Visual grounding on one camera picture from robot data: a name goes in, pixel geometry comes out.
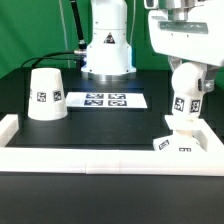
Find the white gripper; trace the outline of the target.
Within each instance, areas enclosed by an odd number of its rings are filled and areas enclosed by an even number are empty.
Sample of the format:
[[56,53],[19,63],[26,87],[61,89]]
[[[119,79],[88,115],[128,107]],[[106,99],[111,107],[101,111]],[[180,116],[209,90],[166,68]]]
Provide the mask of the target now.
[[155,52],[169,56],[175,71],[182,59],[201,64],[199,90],[215,88],[224,67],[224,0],[144,0]]

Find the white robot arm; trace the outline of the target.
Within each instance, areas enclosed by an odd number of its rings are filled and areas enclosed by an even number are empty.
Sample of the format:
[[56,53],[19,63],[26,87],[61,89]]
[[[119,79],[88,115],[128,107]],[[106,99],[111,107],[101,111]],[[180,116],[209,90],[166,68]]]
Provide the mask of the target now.
[[[93,36],[82,71],[96,76],[132,72],[124,0],[91,0],[91,5]],[[216,71],[224,67],[224,0],[144,0],[144,6],[153,50],[166,55],[172,69],[184,60],[199,63],[204,70],[199,89],[212,91]]]

